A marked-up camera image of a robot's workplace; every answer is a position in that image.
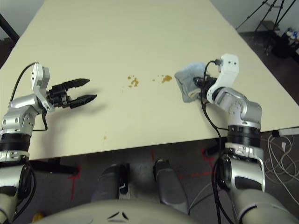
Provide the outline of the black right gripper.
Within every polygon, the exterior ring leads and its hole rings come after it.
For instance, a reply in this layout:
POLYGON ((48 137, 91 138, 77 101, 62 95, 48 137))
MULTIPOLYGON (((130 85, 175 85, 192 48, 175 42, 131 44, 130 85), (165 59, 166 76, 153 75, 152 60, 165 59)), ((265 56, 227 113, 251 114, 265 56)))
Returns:
POLYGON ((200 77, 193 78, 194 84, 201 89, 201 91, 208 91, 208 89, 215 84, 216 78, 214 77, 205 77, 205 79, 200 77))

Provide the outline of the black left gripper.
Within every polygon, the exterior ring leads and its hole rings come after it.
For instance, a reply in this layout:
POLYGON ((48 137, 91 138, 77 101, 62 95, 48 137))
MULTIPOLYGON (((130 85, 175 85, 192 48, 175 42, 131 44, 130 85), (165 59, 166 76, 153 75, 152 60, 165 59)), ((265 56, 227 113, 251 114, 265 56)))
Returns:
POLYGON ((47 92, 47 99, 54 107, 70 107, 71 109, 83 106, 91 101, 93 101, 97 95, 83 95, 74 100, 70 100, 67 91, 70 88, 78 88, 90 82, 90 79, 78 78, 71 81, 63 82, 62 84, 57 84, 52 86, 47 92))

